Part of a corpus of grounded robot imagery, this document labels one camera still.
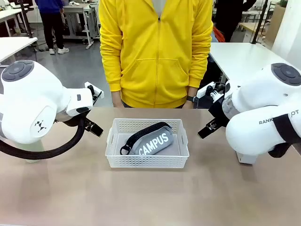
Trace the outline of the person right hand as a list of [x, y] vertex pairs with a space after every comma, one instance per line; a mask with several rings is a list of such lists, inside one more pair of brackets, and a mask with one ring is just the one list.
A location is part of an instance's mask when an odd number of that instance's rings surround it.
[[120, 91], [114, 91], [111, 92], [111, 98], [112, 98], [112, 104], [116, 108], [124, 108], [122, 99], [121, 99], [121, 92]]

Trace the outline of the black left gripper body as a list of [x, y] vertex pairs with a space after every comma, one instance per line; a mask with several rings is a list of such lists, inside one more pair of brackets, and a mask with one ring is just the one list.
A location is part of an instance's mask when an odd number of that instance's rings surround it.
[[87, 115], [90, 109], [73, 109], [70, 111], [63, 110], [56, 114], [55, 122], [63, 122], [69, 127], [85, 127]]

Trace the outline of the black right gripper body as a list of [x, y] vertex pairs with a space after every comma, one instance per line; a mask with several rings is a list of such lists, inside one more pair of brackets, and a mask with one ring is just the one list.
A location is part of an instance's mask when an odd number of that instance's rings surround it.
[[230, 121], [222, 109], [224, 96], [216, 100], [209, 108], [209, 113], [214, 117], [209, 123], [215, 126], [227, 126]]

